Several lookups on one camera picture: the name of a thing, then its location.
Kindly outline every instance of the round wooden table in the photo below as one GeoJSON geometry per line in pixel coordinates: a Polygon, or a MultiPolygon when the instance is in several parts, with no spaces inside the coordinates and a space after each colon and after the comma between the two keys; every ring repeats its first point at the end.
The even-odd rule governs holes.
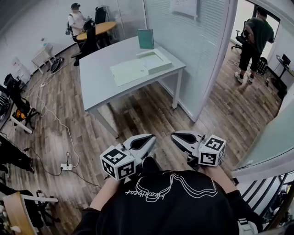
{"type": "MultiPolygon", "coordinates": [[[[116,22],[104,22],[96,25],[96,35],[107,32],[116,26],[116,22]]],[[[82,33],[77,36],[77,40],[82,41],[87,39],[87,33],[82,33]]]]}

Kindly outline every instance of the white shirt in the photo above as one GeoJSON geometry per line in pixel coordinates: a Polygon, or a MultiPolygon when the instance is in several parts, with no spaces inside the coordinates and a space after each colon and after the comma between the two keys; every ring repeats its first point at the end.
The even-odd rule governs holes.
{"type": "Polygon", "coordinates": [[[70,13],[72,16],[68,16],[68,23],[73,29],[73,36],[81,34],[83,32],[83,26],[85,24],[84,16],[82,13],[70,13]]]}

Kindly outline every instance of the electrical outlet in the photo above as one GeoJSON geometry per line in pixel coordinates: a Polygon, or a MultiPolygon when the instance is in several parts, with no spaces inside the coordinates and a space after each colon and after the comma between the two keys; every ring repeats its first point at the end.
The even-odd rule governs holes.
{"type": "Polygon", "coordinates": [[[66,164],[61,164],[61,168],[62,168],[62,170],[71,171],[73,169],[73,165],[69,164],[68,166],[66,166],[66,164]]]}

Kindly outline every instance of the floor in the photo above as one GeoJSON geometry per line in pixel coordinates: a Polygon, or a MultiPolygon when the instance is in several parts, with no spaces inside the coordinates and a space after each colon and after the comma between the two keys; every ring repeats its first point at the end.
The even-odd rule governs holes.
{"type": "Polygon", "coordinates": [[[110,145],[122,143],[136,134],[156,135],[154,153],[162,169],[190,169],[184,155],[170,140],[173,131],[183,129],[226,139],[222,167],[229,174],[260,130],[275,117],[281,102],[276,89],[271,84],[266,87],[265,79],[260,76],[256,76],[252,85],[246,81],[240,85],[235,80],[233,73],[238,68],[230,66],[227,60],[237,62],[239,52],[236,49],[231,51],[229,46],[217,82],[196,123],[180,107],[173,110],[172,98],[159,83],[154,83],[100,108],[103,116],[119,133],[120,138],[116,140],[91,114],[84,112],[79,68],[74,67],[73,59],[70,59],[70,55],[77,50],[77,46],[73,46],[61,55],[65,58],[63,68],[55,75],[50,77],[49,72],[44,75],[37,72],[29,82],[23,96],[37,110],[43,108],[43,117],[35,119],[33,134],[24,133],[11,122],[7,122],[2,129],[20,149],[31,147],[27,154],[34,158],[35,168],[32,174],[10,166],[6,184],[33,193],[42,190],[45,195],[59,199],[51,211],[61,219],[61,223],[55,227],[44,227],[42,232],[45,235],[71,234],[80,220],[81,210],[88,207],[99,191],[99,187],[86,183],[70,171],[52,176],[43,170],[33,150],[42,159],[45,169],[54,174],[60,173],[67,151],[71,152],[70,163],[77,163],[67,130],[50,111],[70,130],[75,151],[80,157],[74,172],[96,185],[103,185],[105,175],[101,172],[99,155],[110,145]]]}

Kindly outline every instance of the black cap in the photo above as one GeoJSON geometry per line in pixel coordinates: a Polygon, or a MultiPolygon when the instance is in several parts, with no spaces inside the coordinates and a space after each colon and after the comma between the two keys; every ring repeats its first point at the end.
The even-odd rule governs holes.
{"type": "Polygon", "coordinates": [[[73,8],[80,7],[80,6],[81,6],[81,5],[80,5],[79,3],[76,3],[76,2],[75,2],[75,3],[72,4],[72,7],[71,7],[71,8],[73,9],[73,8]]]}

